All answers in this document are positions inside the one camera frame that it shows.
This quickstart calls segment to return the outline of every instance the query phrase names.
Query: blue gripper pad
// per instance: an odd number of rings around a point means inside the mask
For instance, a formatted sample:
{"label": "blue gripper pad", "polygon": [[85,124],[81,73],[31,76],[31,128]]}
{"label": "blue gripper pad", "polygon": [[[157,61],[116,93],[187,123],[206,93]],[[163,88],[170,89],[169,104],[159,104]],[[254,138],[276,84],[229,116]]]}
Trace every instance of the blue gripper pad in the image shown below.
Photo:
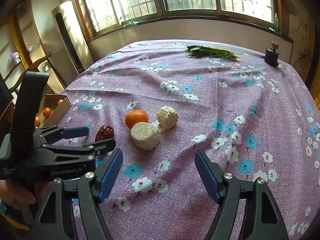
{"label": "blue gripper pad", "polygon": [[212,198],[215,203],[219,204],[222,200],[222,197],[219,194],[218,182],[199,151],[196,151],[195,165],[209,197]]}
{"label": "blue gripper pad", "polygon": [[65,129],[61,134],[63,139],[71,139],[76,137],[87,136],[89,134],[89,128],[87,126]]}
{"label": "blue gripper pad", "polygon": [[123,161],[123,154],[121,150],[118,150],[113,157],[112,162],[104,174],[101,183],[100,183],[100,192],[98,195],[98,200],[102,203],[106,198],[109,197],[110,192],[115,184],[116,178],[120,171]]}

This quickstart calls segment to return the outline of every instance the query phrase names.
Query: orange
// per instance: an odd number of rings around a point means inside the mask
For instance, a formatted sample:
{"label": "orange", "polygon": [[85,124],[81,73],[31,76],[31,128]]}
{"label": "orange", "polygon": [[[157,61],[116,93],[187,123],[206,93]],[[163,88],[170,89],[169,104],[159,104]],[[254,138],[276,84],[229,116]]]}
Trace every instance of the orange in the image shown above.
{"label": "orange", "polygon": [[149,118],[143,110],[133,110],[125,115],[125,125],[131,129],[138,122],[148,122]]}
{"label": "orange", "polygon": [[42,111],[42,114],[45,118],[48,118],[51,114],[51,109],[50,108],[45,108],[43,111]]}
{"label": "orange", "polygon": [[60,105],[62,103],[63,99],[60,99],[57,103],[57,106]]}
{"label": "orange", "polygon": [[38,127],[41,124],[41,120],[39,117],[36,116],[35,118],[35,126]]}

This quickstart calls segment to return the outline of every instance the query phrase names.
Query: wooden knob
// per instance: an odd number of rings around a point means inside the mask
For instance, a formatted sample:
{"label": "wooden knob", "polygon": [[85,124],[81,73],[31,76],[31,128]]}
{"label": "wooden knob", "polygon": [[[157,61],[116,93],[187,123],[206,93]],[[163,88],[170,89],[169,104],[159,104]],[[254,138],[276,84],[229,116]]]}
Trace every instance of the wooden knob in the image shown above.
{"label": "wooden knob", "polygon": [[279,49],[279,44],[272,41],[272,42],[271,42],[271,47],[272,47],[273,49]]}

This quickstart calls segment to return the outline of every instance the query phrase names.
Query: window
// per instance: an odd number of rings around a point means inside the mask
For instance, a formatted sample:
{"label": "window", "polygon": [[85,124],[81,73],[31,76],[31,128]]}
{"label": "window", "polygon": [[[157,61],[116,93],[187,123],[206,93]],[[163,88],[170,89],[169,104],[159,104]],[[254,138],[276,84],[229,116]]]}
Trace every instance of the window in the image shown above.
{"label": "window", "polygon": [[181,15],[210,15],[273,28],[276,0],[78,0],[90,38],[129,21]]}

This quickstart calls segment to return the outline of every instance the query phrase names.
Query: small orange fruit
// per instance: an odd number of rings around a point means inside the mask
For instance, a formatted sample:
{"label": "small orange fruit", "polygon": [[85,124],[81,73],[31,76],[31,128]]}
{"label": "small orange fruit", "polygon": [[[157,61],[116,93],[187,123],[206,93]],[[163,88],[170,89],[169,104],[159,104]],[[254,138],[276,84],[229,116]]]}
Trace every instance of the small orange fruit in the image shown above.
{"label": "small orange fruit", "polygon": [[143,110],[133,110],[125,115],[125,125],[131,129],[138,122],[148,122],[149,118]]}
{"label": "small orange fruit", "polygon": [[43,111],[42,111],[42,114],[45,118],[48,118],[50,115],[51,115],[51,109],[50,108],[45,108]]}
{"label": "small orange fruit", "polygon": [[36,116],[35,118],[35,126],[38,127],[41,124],[41,120],[39,117]]}

